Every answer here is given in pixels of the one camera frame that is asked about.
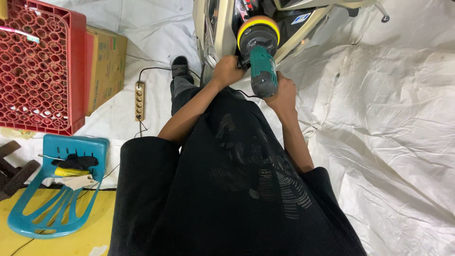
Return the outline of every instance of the fi logo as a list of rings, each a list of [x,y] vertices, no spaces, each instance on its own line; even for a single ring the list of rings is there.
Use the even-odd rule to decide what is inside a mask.
[[[305,13],[300,15],[299,17],[295,18],[295,20],[291,23],[291,25],[304,22],[308,17],[310,17],[311,13]]]

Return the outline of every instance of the person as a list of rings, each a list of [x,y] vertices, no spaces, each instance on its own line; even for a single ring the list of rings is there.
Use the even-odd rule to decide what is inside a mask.
[[[283,148],[259,107],[228,87],[244,75],[236,66],[223,57],[200,88],[175,59],[171,119],[121,148],[109,255],[366,255],[313,165],[293,81],[277,72],[264,99]]]

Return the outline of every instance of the blue plastic chair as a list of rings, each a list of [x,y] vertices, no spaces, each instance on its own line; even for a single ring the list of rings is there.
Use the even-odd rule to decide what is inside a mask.
[[[38,239],[50,239],[66,236],[82,227],[88,219],[93,203],[95,202],[96,195],[98,194],[98,190],[101,186],[104,170],[106,168],[108,149],[109,140],[105,138],[85,138],[76,136],[67,137],[51,134],[45,135],[43,140],[44,155],[61,159],[66,159],[69,154],[78,154],[79,156],[92,155],[96,157],[99,164],[97,166],[90,167],[90,174],[92,174],[93,179],[98,182],[98,187],[96,188],[87,209],[81,217],[77,217],[76,215],[76,200],[82,188],[74,191],[65,185],[59,193],[57,193],[42,207],[27,216],[23,215],[25,206],[28,204],[44,179],[61,178],[61,176],[56,176],[54,174],[56,166],[51,164],[52,159],[44,157],[43,167],[30,185],[25,189],[24,193],[11,210],[10,215],[8,216],[8,226],[20,235]],[[62,224],[64,212],[68,205],[68,222],[66,224]],[[39,223],[34,224],[33,220],[36,218],[42,218],[42,220],[39,221]]]

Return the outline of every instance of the cardboard box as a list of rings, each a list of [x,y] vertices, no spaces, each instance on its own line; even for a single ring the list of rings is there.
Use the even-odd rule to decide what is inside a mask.
[[[86,116],[123,89],[127,42],[124,36],[87,26]]]

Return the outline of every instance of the graphic print on shirt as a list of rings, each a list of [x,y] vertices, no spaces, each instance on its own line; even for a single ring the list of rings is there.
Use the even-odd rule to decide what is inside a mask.
[[[280,200],[285,216],[299,219],[299,209],[308,208],[311,199],[283,148],[274,150],[260,128],[255,130],[253,140],[256,143],[251,145],[230,141],[231,138],[239,138],[235,133],[236,125],[228,113],[223,116],[215,138],[225,149],[230,164],[220,163],[211,168],[209,175],[212,183],[222,190],[248,191],[254,199]]]

